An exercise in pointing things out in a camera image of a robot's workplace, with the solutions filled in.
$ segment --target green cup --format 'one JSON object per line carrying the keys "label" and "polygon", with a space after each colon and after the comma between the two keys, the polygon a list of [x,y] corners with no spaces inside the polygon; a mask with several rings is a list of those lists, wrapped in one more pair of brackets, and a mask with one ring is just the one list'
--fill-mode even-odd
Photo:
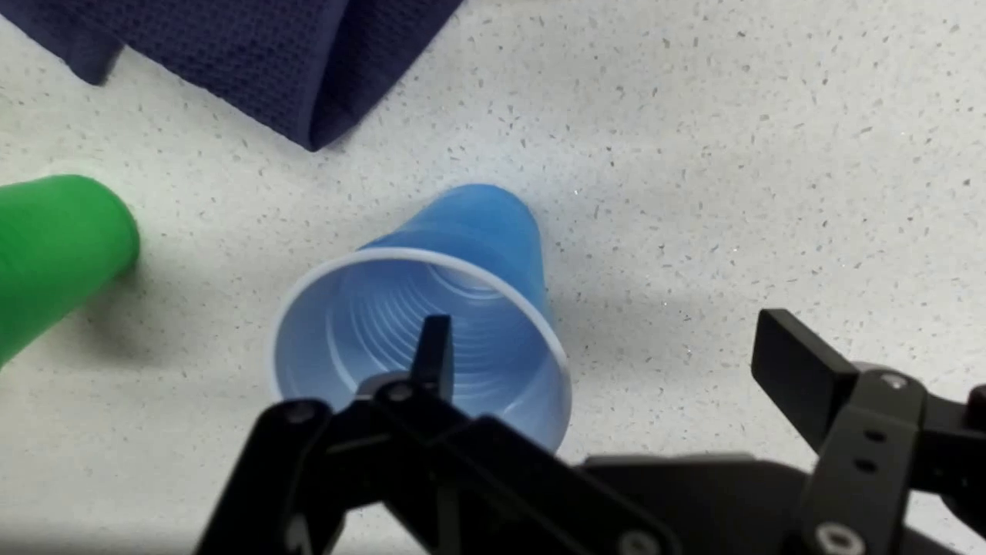
{"label": "green cup", "polygon": [[0,188],[0,362],[135,266],[135,217],[84,174]]}

